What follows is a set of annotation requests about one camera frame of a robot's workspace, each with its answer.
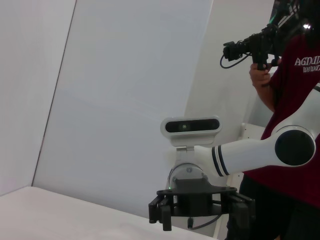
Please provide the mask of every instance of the black shorts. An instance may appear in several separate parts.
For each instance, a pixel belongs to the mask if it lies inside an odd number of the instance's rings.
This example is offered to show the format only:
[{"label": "black shorts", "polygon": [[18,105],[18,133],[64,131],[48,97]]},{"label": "black shorts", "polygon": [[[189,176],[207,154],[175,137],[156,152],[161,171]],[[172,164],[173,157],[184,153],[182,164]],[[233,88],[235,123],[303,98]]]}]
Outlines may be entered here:
[{"label": "black shorts", "polygon": [[[281,240],[320,240],[320,209],[275,192],[247,176],[239,192],[255,199],[256,221],[249,240],[274,240],[279,235]],[[226,240],[242,240],[229,223]]]}]

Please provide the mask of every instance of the white backdrop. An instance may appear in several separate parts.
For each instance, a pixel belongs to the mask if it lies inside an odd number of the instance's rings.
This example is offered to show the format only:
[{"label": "white backdrop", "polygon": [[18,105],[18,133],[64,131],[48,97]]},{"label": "white backdrop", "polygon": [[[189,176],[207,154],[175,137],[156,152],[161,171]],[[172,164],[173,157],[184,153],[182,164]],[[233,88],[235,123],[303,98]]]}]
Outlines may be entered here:
[{"label": "white backdrop", "polygon": [[175,158],[160,123],[184,115],[211,6],[77,1],[35,187],[148,217]]},{"label": "white backdrop", "polygon": [[32,183],[74,5],[0,2],[0,195]]}]

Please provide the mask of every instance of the hand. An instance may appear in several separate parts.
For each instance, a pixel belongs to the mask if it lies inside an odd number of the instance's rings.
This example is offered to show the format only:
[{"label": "hand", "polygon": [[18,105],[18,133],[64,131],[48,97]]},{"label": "hand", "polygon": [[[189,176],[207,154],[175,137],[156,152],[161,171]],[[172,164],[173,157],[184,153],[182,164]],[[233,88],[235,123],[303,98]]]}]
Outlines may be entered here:
[{"label": "hand", "polygon": [[258,70],[258,64],[254,63],[250,67],[250,77],[252,80],[252,85],[257,88],[261,86],[265,86],[270,82],[270,69],[272,68],[271,64],[268,64],[268,68],[266,70]]}]

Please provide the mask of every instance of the table surface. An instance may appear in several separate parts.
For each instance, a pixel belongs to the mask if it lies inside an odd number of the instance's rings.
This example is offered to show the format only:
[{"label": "table surface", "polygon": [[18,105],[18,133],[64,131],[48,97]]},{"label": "table surface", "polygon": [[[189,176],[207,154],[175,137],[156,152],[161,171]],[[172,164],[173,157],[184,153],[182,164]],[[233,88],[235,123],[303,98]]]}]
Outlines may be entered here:
[{"label": "table surface", "polygon": [[213,240],[37,187],[0,197],[0,240]]}]

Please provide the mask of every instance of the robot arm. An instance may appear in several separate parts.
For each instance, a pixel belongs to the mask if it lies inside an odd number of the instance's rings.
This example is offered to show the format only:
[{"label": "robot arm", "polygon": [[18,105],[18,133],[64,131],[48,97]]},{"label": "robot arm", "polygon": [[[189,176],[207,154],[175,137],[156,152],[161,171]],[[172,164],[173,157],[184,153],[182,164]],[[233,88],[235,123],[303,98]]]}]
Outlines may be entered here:
[{"label": "robot arm", "polygon": [[[207,175],[222,177],[270,165],[307,164],[316,152],[315,139],[320,133],[319,102],[320,84],[294,114],[275,127],[269,138],[245,139],[215,147],[204,146],[212,145],[222,128],[218,117],[165,119],[161,132],[177,147],[176,161],[167,188],[158,191],[149,204],[149,222],[159,221],[164,231],[170,231],[173,216],[191,220],[229,214],[239,239],[247,239],[255,220],[255,201],[237,193],[234,187],[212,186]],[[221,201],[213,200],[214,194],[220,194]]]},{"label": "robot arm", "polygon": [[320,86],[311,91],[302,106],[279,123],[265,140],[245,139],[212,149],[195,146],[199,167],[215,176],[258,169],[265,166],[299,167],[316,152],[320,133]]}]

